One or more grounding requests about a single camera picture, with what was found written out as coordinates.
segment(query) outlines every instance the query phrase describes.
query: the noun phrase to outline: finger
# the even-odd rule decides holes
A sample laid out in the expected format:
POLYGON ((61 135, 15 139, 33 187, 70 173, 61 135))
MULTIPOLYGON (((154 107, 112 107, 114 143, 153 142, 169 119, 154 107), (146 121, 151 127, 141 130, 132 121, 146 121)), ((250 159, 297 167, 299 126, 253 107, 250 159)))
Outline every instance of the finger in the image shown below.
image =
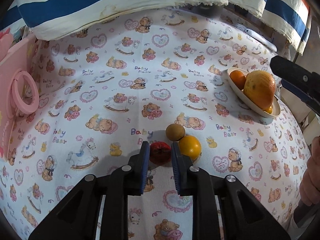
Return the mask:
POLYGON ((316 164, 314 158, 309 158, 307 167, 312 184, 320 190, 320 166, 316 164))
POLYGON ((308 207, 312 205, 310 199, 308 199, 306 192, 304 191, 303 184, 300 184, 300 197, 303 203, 305 203, 308 207))
POLYGON ((314 137, 311 143, 312 158, 320 166, 320 137, 314 137))
POLYGON ((313 203, 313 204, 318 204, 320 201, 320 192, 316 189, 316 187, 312 184, 311 178, 309 176, 309 172, 306 171, 304 176, 303 176, 303 189, 304 192, 306 193, 308 199, 313 203))

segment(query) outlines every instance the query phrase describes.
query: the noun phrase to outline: printed fabric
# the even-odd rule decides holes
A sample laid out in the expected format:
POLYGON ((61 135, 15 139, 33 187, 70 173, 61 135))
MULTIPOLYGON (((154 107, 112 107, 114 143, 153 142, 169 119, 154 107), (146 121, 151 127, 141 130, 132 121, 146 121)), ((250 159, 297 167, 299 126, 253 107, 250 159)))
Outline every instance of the printed fabric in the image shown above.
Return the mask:
MULTIPOLYGON (((153 9, 38 45, 39 108, 16 118, 0 167, 0 208, 22 239, 86 174, 110 174, 143 141, 170 144, 171 123, 201 142, 195 165, 235 175, 282 225, 291 217, 310 157, 302 132, 280 100, 280 116, 263 118, 227 79, 230 67, 271 73, 274 54, 256 40, 223 21, 153 9)), ((192 204, 177 195, 170 163, 150 164, 144 194, 128 200, 129 238, 191 239, 192 204)))

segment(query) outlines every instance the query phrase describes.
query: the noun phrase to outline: teddy bear print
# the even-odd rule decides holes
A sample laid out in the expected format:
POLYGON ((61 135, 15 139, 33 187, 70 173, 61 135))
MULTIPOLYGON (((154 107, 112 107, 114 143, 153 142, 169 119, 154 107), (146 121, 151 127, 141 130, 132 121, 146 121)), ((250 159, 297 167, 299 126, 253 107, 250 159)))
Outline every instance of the teddy bear print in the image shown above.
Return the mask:
POLYGON ((284 168, 284 174, 285 174, 285 176, 286 176, 286 177, 289 177, 289 174, 290 174, 289 165, 285 163, 284 166, 283 166, 283 168, 284 168))
POLYGON ((195 64, 197 66, 201 66, 204 64, 204 60, 205 60, 205 57, 203 55, 200 55, 200 56, 197 56, 196 59, 194 60, 195 64))
POLYGON ((225 106, 217 104, 215 107, 218 115, 222 115, 223 117, 227 117, 229 115, 229 110, 225 106))
POLYGON ((150 192, 151 190, 153 190, 155 188, 155 186, 153 185, 153 176, 156 174, 156 170, 155 169, 149 169, 147 172, 147 183, 146 186, 143 190, 143 192, 150 192))
POLYGON ((238 149, 230 148, 228 158, 231 161, 230 167, 228 168, 230 172, 237 172, 242 170, 243 165, 241 162, 241 153, 238 149))
POLYGON ((124 69, 127 67, 127 63, 125 63, 123 60, 115 59, 113 56, 108 60, 106 65, 116 69, 124 69))
POLYGON ((47 49, 47 48, 49 48, 49 45, 50 45, 50 41, 42 41, 40 48, 47 49))
POLYGON ((122 154, 122 151, 120 150, 120 143, 111 143, 109 153, 111 156, 120 156, 122 154))
POLYGON ((302 159, 302 160, 306 158, 304 154, 301 154, 300 149, 298 149, 298 156, 299 156, 299 159, 302 159))
POLYGON ((22 208, 21 213, 33 228, 36 228, 38 226, 38 222, 36 221, 35 217, 27 211, 27 206, 24 206, 22 208))
POLYGON ((181 46, 181 51, 182 51, 182 52, 189 52, 189 51, 191 51, 190 45, 187 44, 187 43, 183 44, 183 45, 181 46))
POLYGON ((148 33, 150 31, 151 19, 149 17, 143 17, 139 23, 140 25, 136 28, 136 32, 148 33))
POLYGON ((8 162, 11 166, 14 165, 14 160, 16 159, 16 153, 17 153, 17 150, 16 148, 14 148, 12 151, 9 150, 9 153, 8 153, 8 162))
POLYGON ((51 73, 54 70, 54 64, 51 59, 48 60, 45 70, 49 73, 51 73))
POLYGON ((153 120, 156 117, 160 117, 162 115, 162 111, 160 110, 160 107, 153 103, 144 105, 141 113, 143 117, 148 117, 148 119, 151 119, 151 120, 153 120))
POLYGON ((13 202, 17 201, 17 195, 16 195, 16 189, 14 188, 14 185, 12 184, 10 186, 10 198, 12 199, 13 202))
POLYGON ((255 198, 256 198, 259 202, 261 202, 261 195, 259 194, 259 190, 258 190, 258 189, 252 187, 250 192, 251 192, 252 195, 255 196, 255 198))
POLYGON ((121 41, 124 47, 129 47, 133 43, 130 37, 124 37, 121 41))
POLYGON ((174 123, 180 124, 181 126, 184 126, 186 128, 193 128, 196 130, 203 130, 205 127, 205 124, 201 119, 197 117, 184 116, 184 113, 180 113, 174 123))
POLYGON ((299 167, 298 166, 294 166, 293 165, 293 169, 292 170, 293 170, 293 174, 294 175, 298 175, 299 174, 299 167))
POLYGON ((265 63, 268 62, 268 58, 260 57, 260 58, 258 59, 258 61, 260 62, 260 65, 264 65, 265 63))
POLYGON ((220 69, 215 68, 214 65, 212 65, 209 69, 209 72, 216 74, 218 76, 222 76, 222 72, 220 71, 220 69))
POLYGON ((101 133, 112 134, 118 129, 118 125, 110 119, 99 118, 98 114, 95 114, 90 118, 89 122, 85 124, 89 129, 100 131, 101 133))
POLYGON ((130 86, 131 89, 145 89, 146 88, 146 81, 143 78, 137 78, 134 81, 134 84, 130 86))
POLYGON ((41 119, 36 125, 35 129, 40 132, 41 134, 47 134, 50 130, 50 125, 46 122, 43 122, 43 119, 41 119))
POLYGON ((151 49, 151 48, 145 49, 144 53, 142 54, 142 58, 145 59, 146 61, 150 61, 150 60, 155 59, 155 57, 156 57, 155 54, 156 54, 156 52, 153 49, 151 49))
POLYGON ((197 97, 195 94, 189 93, 188 98, 189 98, 190 102, 192 102, 192 103, 198 103, 200 101, 200 98, 197 97))
POLYGON ((77 38, 84 38, 88 35, 88 28, 85 28, 77 33, 77 38))
POLYGON ((270 136, 270 142, 272 144, 272 152, 277 152, 278 151, 278 148, 277 148, 277 145, 276 145, 276 142, 275 140, 270 136))
POLYGON ((286 136, 286 138, 288 137, 287 140, 288 140, 288 141, 289 141, 289 140, 292 141, 293 138, 292 138, 292 135, 291 135, 291 133, 290 133, 290 131, 289 131, 288 129, 287 129, 287 135, 288 135, 288 136, 286 136))
POLYGON ((51 181, 53 171, 57 167, 57 158, 54 155, 49 155, 44 164, 44 170, 42 171, 42 179, 45 181, 51 181))
POLYGON ((254 124, 253 118, 247 114, 238 114, 238 120, 249 124, 254 124))
POLYGON ((181 69, 181 66, 177 62, 171 61, 170 58, 165 59, 161 65, 172 70, 181 69))
POLYGON ((63 68, 63 66, 61 66, 61 68, 59 69, 59 76, 62 77, 70 77, 73 76, 75 74, 76 70, 72 69, 72 68, 63 68))
POLYGON ((78 83, 76 83, 76 85, 71 89, 71 91, 69 93, 71 94, 71 93, 75 93, 75 92, 80 91, 83 84, 84 84, 84 82, 82 80, 80 80, 78 83))
POLYGON ((70 106, 68 111, 64 114, 64 118, 66 118, 68 121, 71 121, 72 119, 76 119, 80 115, 81 108, 77 105, 70 106))
POLYGON ((279 200, 280 198, 281 198, 281 189, 276 188, 275 190, 272 190, 272 188, 270 188, 268 202, 272 203, 273 201, 279 200))
POLYGON ((204 29, 200 32, 200 35, 196 37, 196 41, 200 43, 207 43, 208 38, 211 36, 208 29, 204 29))
POLYGON ((98 54, 95 53, 95 52, 92 52, 90 51, 88 54, 87 54, 87 62, 88 63, 95 63, 96 61, 98 61, 99 57, 98 57, 98 54))
POLYGON ((196 82, 196 85, 197 85, 196 90, 203 91, 203 92, 207 92, 208 91, 208 88, 205 85, 205 83, 203 83, 203 82, 198 80, 196 82))
POLYGON ((163 219, 160 224, 155 225, 156 233, 153 235, 155 240, 180 240, 182 232, 178 230, 180 225, 163 219))
POLYGON ((68 48, 67 48, 67 52, 69 55, 72 55, 76 52, 76 48, 73 44, 69 44, 68 48))
POLYGON ((242 55, 247 50, 247 46, 242 46, 240 49, 237 50, 238 55, 242 55))

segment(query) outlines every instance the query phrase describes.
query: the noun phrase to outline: orange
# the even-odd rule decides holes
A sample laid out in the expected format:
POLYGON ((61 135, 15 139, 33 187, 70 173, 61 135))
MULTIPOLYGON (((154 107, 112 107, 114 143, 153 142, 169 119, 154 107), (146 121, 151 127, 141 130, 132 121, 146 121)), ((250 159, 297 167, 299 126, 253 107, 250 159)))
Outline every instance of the orange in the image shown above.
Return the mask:
POLYGON ((268 114, 271 114, 272 113, 272 109, 273 109, 273 107, 272 107, 272 105, 268 108, 268 109, 266 109, 265 111, 268 113, 268 114))
POLYGON ((262 110, 268 109, 273 102, 276 83, 266 71, 255 70, 247 75, 243 93, 262 110))
POLYGON ((230 73, 230 78, 240 90, 243 89, 246 77, 240 70, 234 70, 230 73))
POLYGON ((201 153, 201 144, 196 137, 186 135, 178 144, 181 154, 189 156, 193 161, 199 157, 201 153))

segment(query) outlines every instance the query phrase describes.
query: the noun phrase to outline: pink ring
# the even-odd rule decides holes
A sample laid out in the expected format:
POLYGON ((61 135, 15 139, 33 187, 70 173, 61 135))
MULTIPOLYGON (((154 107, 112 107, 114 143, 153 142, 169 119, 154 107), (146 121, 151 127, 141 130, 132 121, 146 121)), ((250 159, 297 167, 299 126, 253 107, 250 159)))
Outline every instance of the pink ring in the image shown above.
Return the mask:
POLYGON ((14 80, 11 85, 11 93, 15 104, 17 105, 18 109, 25 114, 32 114, 35 112, 39 107, 39 92, 37 85, 31 75, 27 71, 20 71, 14 77, 14 80), (32 103, 27 105, 20 97, 18 91, 18 80, 20 77, 23 77, 29 84, 31 91, 32 91, 32 103))

